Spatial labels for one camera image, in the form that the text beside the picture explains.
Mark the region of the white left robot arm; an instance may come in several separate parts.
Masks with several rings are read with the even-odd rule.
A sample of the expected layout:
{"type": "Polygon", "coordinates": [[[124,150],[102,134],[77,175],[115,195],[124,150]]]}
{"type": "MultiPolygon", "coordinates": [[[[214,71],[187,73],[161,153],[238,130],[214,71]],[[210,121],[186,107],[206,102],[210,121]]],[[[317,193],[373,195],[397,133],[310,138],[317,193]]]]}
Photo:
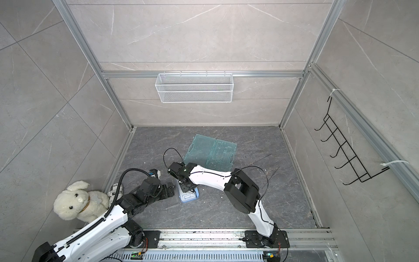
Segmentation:
{"type": "Polygon", "coordinates": [[[34,262],[99,262],[121,248],[148,248],[143,228],[133,219],[144,209],[175,195],[175,185],[148,175],[140,186],[114,199],[108,211],[79,232],[55,243],[40,245],[34,262]]]}

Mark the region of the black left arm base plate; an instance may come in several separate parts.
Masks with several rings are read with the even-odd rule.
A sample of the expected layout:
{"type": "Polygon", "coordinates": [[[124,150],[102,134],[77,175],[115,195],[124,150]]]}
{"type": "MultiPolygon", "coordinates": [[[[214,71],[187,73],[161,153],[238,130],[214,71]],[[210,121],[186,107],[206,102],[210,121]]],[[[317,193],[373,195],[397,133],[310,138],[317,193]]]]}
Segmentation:
{"type": "Polygon", "coordinates": [[[131,248],[157,248],[161,231],[159,230],[146,230],[139,234],[132,236],[129,243],[131,248]]]}

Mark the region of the teal translucent ruler set case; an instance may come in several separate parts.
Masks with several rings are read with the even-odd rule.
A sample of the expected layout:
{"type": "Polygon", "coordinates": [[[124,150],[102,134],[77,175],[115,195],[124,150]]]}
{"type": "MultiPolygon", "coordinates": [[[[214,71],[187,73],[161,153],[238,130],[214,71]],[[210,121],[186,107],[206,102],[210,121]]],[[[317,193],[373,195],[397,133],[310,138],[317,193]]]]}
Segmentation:
{"type": "Polygon", "coordinates": [[[217,171],[232,171],[237,144],[196,134],[184,157],[185,164],[195,163],[217,171]]]}

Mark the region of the blue clear small ruler box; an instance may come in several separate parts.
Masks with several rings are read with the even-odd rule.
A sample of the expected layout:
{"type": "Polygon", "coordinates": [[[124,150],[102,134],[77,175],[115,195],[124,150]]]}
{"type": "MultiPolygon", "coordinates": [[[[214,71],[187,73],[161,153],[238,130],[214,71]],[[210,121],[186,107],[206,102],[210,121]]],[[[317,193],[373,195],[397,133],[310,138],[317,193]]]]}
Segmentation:
{"type": "Polygon", "coordinates": [[[197,185],[179,181],[177,185],[179,199],[182,203],[187,203],[199,198],[197,185]]]}

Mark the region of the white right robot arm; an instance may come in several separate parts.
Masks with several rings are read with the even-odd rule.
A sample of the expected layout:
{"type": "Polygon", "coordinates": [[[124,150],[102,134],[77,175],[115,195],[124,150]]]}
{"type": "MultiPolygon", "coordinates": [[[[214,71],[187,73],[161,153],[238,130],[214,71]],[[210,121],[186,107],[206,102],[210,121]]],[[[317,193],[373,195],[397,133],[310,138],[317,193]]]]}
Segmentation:
{"type": "Polygon", "coordinates": [[[258,185],[243,169],[226,172],[207,169],[195,163],[173,162],[168,167],[168,173],[178,180],[184,193],[198,185],[223,191],[235,209],[249,216],[256,232],[263,239],[274,242],[276,224],[263,207],[258,185]]]}

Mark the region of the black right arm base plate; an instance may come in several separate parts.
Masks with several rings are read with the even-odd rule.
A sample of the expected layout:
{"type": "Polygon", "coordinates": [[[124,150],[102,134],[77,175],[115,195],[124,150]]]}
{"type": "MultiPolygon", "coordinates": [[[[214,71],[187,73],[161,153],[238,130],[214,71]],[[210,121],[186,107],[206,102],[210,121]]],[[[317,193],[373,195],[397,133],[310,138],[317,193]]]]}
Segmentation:
{"type": "Polygon", "coordinates": [[[286,231],[276,228],[269,237],[260,235],[256,230],[246,230],[241,239],[247,248],[289,248],[290,243],[286,231]]]}

